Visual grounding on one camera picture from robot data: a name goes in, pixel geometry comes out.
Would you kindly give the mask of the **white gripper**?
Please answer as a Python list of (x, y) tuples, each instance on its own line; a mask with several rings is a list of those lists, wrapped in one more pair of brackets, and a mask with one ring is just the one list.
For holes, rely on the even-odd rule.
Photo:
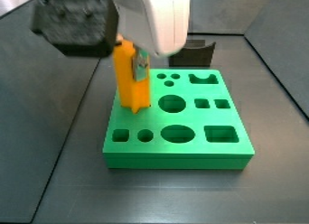
[(118, 32), (138, 46), (133, 57), (133, 77), (142, 81), (148, 77), (149, 53), (166, 57), (185, 45), (192, 0), (113, 1), (119, 13)]

